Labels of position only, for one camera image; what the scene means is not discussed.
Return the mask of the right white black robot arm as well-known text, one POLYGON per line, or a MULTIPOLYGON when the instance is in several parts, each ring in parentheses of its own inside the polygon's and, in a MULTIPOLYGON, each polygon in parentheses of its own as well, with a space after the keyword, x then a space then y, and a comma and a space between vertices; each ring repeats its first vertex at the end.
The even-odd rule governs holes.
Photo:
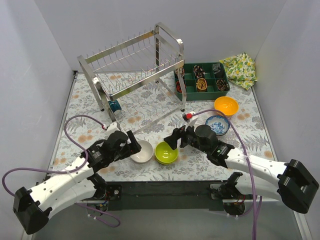
POLYGON ((320 186, 302 162, 246 156, 241 149, 219 140, 208 125, 175 128, 164 141, 172 150, 191 146, 205 153, 216 166, 253 176, 254 183, 246 183, 244 176, 240 176, 226 186, 227 195, 232 199, 241 195, 258 195, 282 201, 291 210, 306 214, 320 186))

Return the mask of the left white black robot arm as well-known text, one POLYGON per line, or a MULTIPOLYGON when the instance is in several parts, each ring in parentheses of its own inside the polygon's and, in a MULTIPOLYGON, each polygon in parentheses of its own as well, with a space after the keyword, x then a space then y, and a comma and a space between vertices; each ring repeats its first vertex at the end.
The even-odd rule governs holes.
POLYGON ((72 172, 56 174, 46 181, 15 192, 13 212, 28 235, 41 230, 58 212, 82 200, 110 198, 107 182, 98 174, 111 163, 126 159, 141 151, 132 131, 116 130, 107 139, 94 142, 72 163, 74 167, 84 164, 72 172))

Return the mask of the blue floral white bowl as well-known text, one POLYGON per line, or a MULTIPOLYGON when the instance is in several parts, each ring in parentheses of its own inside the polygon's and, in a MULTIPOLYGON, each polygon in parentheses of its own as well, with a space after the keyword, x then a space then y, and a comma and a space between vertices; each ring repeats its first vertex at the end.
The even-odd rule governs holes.
POLYGON ((230 123, 226 117, 221 115, 213 115, 210 116, 205 124, 211 128, 212 131, 215 132, 217 136, 225 135, 230 129, 230 123))

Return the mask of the yellow ribbed bowl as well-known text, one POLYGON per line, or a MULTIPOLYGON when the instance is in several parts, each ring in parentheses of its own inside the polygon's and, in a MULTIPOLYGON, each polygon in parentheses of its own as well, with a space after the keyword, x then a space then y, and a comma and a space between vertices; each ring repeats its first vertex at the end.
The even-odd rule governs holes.
POLYGON ((214 108, 224 113, 227 117, 230 117, 238 112, 239 104, 232 97, 221 96, 214 101, 214 108))

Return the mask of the lime green bowl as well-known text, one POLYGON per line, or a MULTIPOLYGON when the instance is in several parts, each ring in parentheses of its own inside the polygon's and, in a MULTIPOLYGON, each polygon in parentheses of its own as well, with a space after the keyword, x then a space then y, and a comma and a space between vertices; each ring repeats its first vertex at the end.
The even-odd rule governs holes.
POLYGON ((165 142, 160 142, 156 145, 154 155, 157 161, 173 162, 178 159, 178 149, 172 150, 170 146, 165 142))
POLYGON ((171 164, 175 163, 175 161, 166 162, 166 161, 160 161, 160 160, 158 160, 158 163, 160 163, 160 164, 162 164, 162 165, 171 165, 171 164))

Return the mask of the teal blue bowl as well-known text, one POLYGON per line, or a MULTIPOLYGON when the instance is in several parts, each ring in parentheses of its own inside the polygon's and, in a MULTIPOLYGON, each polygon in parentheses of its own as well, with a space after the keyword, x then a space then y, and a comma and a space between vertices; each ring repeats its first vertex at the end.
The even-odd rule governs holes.
POLYGON ((108 104, 115 115, 118 115, 122 111, 121 104, 118 100, 110 100, 108 101, 108 104))

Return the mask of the beige floral bowl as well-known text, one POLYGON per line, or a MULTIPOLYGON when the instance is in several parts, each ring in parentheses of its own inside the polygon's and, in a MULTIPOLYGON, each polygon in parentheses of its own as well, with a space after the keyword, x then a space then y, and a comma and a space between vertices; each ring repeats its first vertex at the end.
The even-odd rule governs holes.
POLYGON ((130 158, 138 164, 147 163, 153 156, 153 146, 146 140, 137 141, 141 146, 140 152, 133 154, 130 158))

